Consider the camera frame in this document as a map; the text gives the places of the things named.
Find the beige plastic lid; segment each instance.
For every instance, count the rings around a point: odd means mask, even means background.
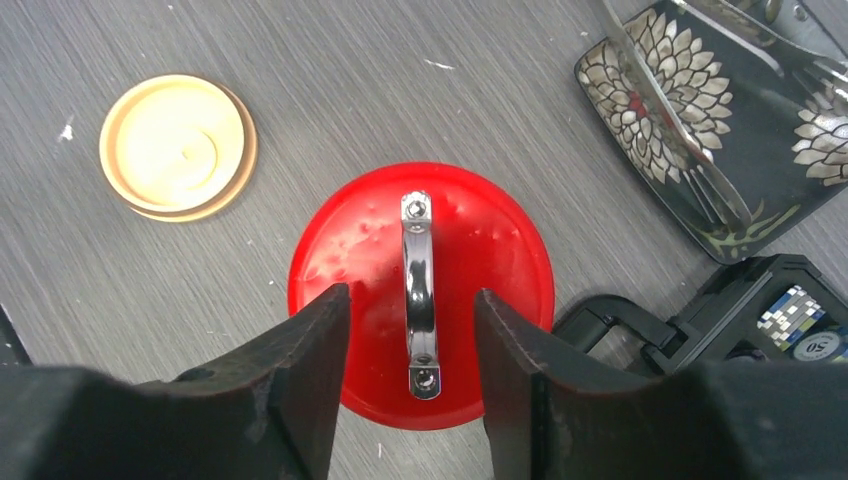
[[[136,212],[186,222],[224,208],[256,165],[256,127],[229,90],[188,75],[151,78],[106,116],[100,163]]]

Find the white flower pattern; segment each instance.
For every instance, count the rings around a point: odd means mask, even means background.
[[[722,148],[721,135],[730,132],[722,121],[731,116],[727,108],[733,94],[730,81],[718,76],[721,63],[703,50],[692,31],[677,32],[677,21],[666,21],[648,9],[625,28],[654,73],[686,130],[712,159]],[[663,142],[642,99],[622,74],[618,56],[610,42],[592,49],[580,62],[578,79],[586,88],[598,113],[633,164],[648,178],[665,183],[670,177],[680,183],[681,173],[691,167]]]
[[[848,117],[821,112],[817,105],[798,112],[805,123],[795,129],[801,137],[792,151],[794,162],[807,165],[807,178],[819,178],[824,186],[848,182]]]

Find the metal handle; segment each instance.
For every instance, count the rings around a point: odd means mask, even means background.
[[[770,28],[724,0],[672,0],[676,6],[694,14],[707,25],[718,28],[731,40],[731,33],[756,48],[766,50],[779,40]]]
[[[432,204],[425,192],[401,199],[403,265],[406,286],[406,329],[409,352],[409,391],[432,400],[442,391],[436,313],[433,303]]]

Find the white speck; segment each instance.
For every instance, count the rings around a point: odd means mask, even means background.
[[[443,70],[456,70],[456,67],[451,67],[450,65],[445,65],[444,63],[436,63],[436,62],[427,60],[426,58],[424,59],[424,63],[426,63],[427,65],[432,65],[434,67],[439,67]]]
[[[763,430],[768,430],[768,431],[773,432],[774,430],[777,429],[777,427],[774,425],[774,422],[770,418],[767,418],[767,417],[758,418],[757,424],[759,424],[760,428],[762,428]]]
[[[63,140],[71,141],[74,139],[74,127],[71,124],[74,123],[74,116],[71,115],[68,117],[68,120],[65,122],[65,126],[62,128],[62,131],[56,137],[56,143],[60,143]]]

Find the red lid rim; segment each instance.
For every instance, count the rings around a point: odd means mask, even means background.
[[[492,183],[488,179],[485,179],[477,173],[471,172],[469,170],[465,170],[463,168],[444,163],[423,161],[404,162],[381,167],[371,172],[368,172],[365,175],[368,175],[371,178],[382,178],[386,181],[390,181],[398,177],[406,176],[408,174],[407,169],[410,167],[418,169],[419,172],[416,172],[416,174],[420,174],[422,178],[426,178],[428,176],[441,176],[445,173],[445,171],[447,171],[448,173],[453,175],[453,178],[457,180],[458,183],[465,184],[467,183],[466,180],[471,178],[475,178],[477,181],[483,180],[486,185],[485,188],[489,189],[489,191],[492,191],[496,194],[500,194],[504,199],[509,199],[509,202],[504,202],[504,204],[501,204],[499,206],[503,208],[503,212],[512,222],[520,226],[520,229],[522,230],[522,235],[524,235],[527,239],[527,243],[532,244],[534,246],[534,251],[539,253],[539,255],[535,258],[534,262],[535,270],[538,272],[537,278],[542,283],[539,285],[541,289],[541,303],[539,308],[541,312],[541,318],[539,319],[539,327],[543,330],[550,331],[553,325],[554,304],[556,301],[553,269],[551,266],[547,248],[545,247],[544,240],[542,239],[541,234],[536,228],[536,225],[533,223],[532,219],[524,211],[521,205],[505,190],[500,188],[498,185]],[[323,218],[331,218],[332,213],[339,208],[344,198],[356,188],[359,178],[361,177],[357,177],[356,179],[345,184],[342,188],[340,188],[332,196],[330,196],[330,198],[328,198],[326,202],[324,202],[324,204],[310,219],[306,229],[301,234],[301,239],[313,238],[317,234],[317,232],[320,231],[320,229],[322,228],[322,224],[321,222],[317,222],[316,220]],[[303,263],[303,259],[307,257],[311,247],[312,245],[309,244],[309,242],[299,241],[292,256],[291,265]],[[291,289],[291,285],[295,284],[296,281],[297,279],[295,278],[295,269],[292,268],[289,271],[289,289]],[[289,309],[289,315],[294,315],[298,307],[297,301],[296,298],[291,295],[291,291],[289,291],[288,293],[289,294],[287,298],[287,304]],[[445,428],[459,426],[480,418],[484,413],[483,401],[481,399],[480,401],[468,407],[453,410],[449,413],[444,413],[438,417],[438,420],[434,420],[433,418],[407,417],[403,419],[402,422],[399,422],[397,421],[397,417],[393,415],[384,414],[383,412],[371,408],[369,404],[363,402],[346,386],[342,389],[342,404],[354,413],[374,422],[380,423],[388,427],[413,431],[441,430]]]

